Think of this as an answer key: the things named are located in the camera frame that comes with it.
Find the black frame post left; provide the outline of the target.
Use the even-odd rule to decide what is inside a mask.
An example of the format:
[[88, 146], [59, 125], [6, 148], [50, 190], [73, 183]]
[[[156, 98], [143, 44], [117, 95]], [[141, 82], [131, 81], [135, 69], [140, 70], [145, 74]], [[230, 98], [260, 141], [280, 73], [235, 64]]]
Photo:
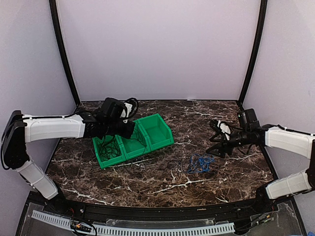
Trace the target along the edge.
[[49, 6], [50, 6], [50, 13], [51, 13], [51, 18], [52, 18], [52, 22], [53, 22], [53, 28], [54, 28], [54, 32], [55, 32], [55, 38], [56, 38], [60, 58], [62, 61], [64, 73], [66, 76], [66, 80], [67, 80], [73, 101], [74, 101], [75, 105], [78, 106], [81, 103], [81, 101], [80, 101], [79, 94], [78, 94], [78, 91], [77, 91], [77, 88], [76, 88], [76, 85], [74, 82], [74, 78], [72, 76], [72, 72], [71, 72], [69, 61], [68, 61], [65, 44], [63, 41], [63, 33], [62, 33], [62, 29], [61, 29], [61, 23], [59, 20], [57, 1], [56, 0], [49, 0]]

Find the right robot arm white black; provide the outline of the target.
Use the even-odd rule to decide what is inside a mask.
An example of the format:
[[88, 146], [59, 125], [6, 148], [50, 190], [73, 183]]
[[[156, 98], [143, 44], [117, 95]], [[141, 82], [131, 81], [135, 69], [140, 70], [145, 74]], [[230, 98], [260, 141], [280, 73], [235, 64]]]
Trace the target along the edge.
[[279, 124], [261, 125], [254, 109], [237, 113], [239, 127], [233, 127], [226, 121], [211, 120], [210, 127], [214, 135], [213, 143], [207, 154], [225, 158], [236, 148], [243, 146], [261, 146], [282, 150], [286, 154], [304, 157], [309, 165], [304, 170], [274, 180], [256, 191], [256, 199], [251, 203], [255, 213], [262, 213], [269, 207], [270, 201], [281, 197], [312, 192], [315, 189], [315, 135], [296, 131]]

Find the green plastic three-compartment bin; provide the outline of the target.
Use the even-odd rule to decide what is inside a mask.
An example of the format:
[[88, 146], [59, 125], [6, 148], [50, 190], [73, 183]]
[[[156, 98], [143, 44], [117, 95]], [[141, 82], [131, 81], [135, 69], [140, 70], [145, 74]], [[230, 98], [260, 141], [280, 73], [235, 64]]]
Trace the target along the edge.
[[118, 135], [92, 138], [102, 169], [174, 144], [172, 131], [160, 114], [137, 119], [134, 123], [135, 129], [130, 139]]

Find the black frame post right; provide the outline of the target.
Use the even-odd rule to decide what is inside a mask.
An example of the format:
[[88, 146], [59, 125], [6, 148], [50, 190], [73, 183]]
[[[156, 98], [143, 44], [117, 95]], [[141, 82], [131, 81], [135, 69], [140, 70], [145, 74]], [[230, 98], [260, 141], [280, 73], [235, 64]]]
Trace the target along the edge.
[[240, 106], [244, 104], [250, 82], [252, 79], [254, 67], [256, 64], [258, 52], [259, 52], [259, 47], [261, 43], [261, 38], [263, 35], [263, 28], [264, 28], [264, 23], [265, 23], [265, 17], [266, 17], [266, 12], [267, 12], [267, 5], [268, 5], [268, 0], [261, 0], [260, 1], [260, 7], [259, 7], [259, 14], [258, 14], [258, 20], [257, 20], [257, 26], [256, 26], [256, 31], [255, 31], [255, 36], [254, 36], [254, 41], [252, 45], [252, 52], [249, 60], [249, 64], [247, 67], [247, 71], [245, 74], [243, 86], [241, 89], [240, 96], [238, 98], [238, 103]]

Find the black front rail base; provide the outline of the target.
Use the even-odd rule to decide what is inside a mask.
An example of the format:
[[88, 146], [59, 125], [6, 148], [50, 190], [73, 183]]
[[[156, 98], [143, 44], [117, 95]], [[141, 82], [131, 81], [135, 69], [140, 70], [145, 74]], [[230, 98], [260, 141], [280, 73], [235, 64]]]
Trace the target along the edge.
[[254, 199], [235, 203], [177, 208], [141, 208], [105, 206], [63, 199], [49, 202], [39, 193], [30, 192], [16, 230], [18, 236], [78, 235], [32, 218], [34, 210], [69, 217], [90, 224], [109, 219], [129, 221], [192, 221], [234, 223], [235, 232], [221, 236], [305, 236], [301, 215], [292, 197], [267, 203]]

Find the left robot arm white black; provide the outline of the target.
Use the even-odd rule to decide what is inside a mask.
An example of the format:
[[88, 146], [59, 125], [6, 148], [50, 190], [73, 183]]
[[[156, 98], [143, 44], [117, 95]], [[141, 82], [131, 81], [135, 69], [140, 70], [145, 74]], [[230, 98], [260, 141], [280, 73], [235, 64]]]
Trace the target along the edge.
[[45, 199], [58, 214], [69, 211], [62, 191], [27, 153], [26, 144], [63, 138], [121, 136], [130, 139], [135, 124], [130, 121], [138, 110], [138, 100], [120, 101], [107, 97], [100, 108], [70, 115], [33, 116], [13, 111], [1, 137], [0, 161], [4, 170], [15, 170]]

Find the black frame post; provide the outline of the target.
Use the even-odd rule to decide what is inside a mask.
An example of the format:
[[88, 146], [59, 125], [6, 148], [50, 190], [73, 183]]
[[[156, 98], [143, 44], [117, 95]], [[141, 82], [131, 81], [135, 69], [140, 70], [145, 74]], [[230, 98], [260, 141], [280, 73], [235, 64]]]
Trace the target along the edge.
[[259, 14], [258, 14], [258, 20], [257, 20], [257, 26], [256, 26], [256, 31], [255, 31], [255, 36], [254, 36], [254, 41], [252, 45], [252, 52], [249, 60], [249, 64], [247, 67], [247, 71], [245, 74], [243, 86], [241, 89], [240, 96], [238, 98], [238, 103], [240, 106], [244, 104], [250, 82], [252, 79], [254, 67], [256, 64], [258, 52], [259, 52], [259, 47], [261, 43], [261, 38], [263, 35], [263, 28], [264, 28], [264, 23], [265, 23], [265, 17], [266, 17], [266, 12], [267, 12], [267, 5], [268, 5], [268, 0], [261, 0], [260, 1], [260, 7], [259, 7]]
[[51, 13], [51, 18], [52, 18], [52, 22], [53, 22], [53, 28], [54, 28], [54, 32], [55, 32], [55, 38], [56, 38], [60, 58], [62, 61], [64, 73], [66, 76], [66, 80], [67, 80], [73, 101], [74, 101], [75, 105], [78, 106], [81, 103], [81, 101], [80, 101], [79, 94], [78, 94], [78, 91], [77, 91], [77, 88], [76, 88], [76, 85], [74, 82], [74, 78], [72, 76], [72, 72], [71, 72], [69, 61], [68, 61], [65, 44], [63, 41], [63, 33], [62, 33], [62, 29], [61, 29], [61, 23], [59, 20], [57, 1], [56, 0], [49, 0], [49, 6], [50, 6], [50, 13]]

